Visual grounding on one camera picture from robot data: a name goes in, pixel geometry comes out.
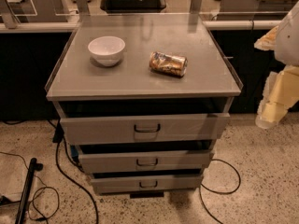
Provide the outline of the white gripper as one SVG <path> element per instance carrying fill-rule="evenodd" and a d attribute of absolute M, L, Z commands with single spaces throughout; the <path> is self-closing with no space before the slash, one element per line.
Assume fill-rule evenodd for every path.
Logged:
<path fill-rule="evenodd" d="M 259 50 L 274 50 L 278 27 L 272 28 L 254 43 Z M 274 88 L 275 102 L 270 101 L 270 93 Z M 299 67 L 288 65 L 278 74 L 271 72 L 266 79 L 255 124 L 262 129 L 270 129 L 279 124 L 287 114 L 285 107 L 293 107 L 299 101 Z"/>

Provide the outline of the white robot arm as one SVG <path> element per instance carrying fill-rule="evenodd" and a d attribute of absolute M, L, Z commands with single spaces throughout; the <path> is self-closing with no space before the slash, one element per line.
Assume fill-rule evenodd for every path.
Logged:
<path fill-rule="evenodd" d="M 299 2 L 254 47 L 273 50 L 275 59 L 285 65 L 282 71 L 270 73 L 258 107 L 255 124 L 269 129 L 278 125 L 299 101 Z"/>

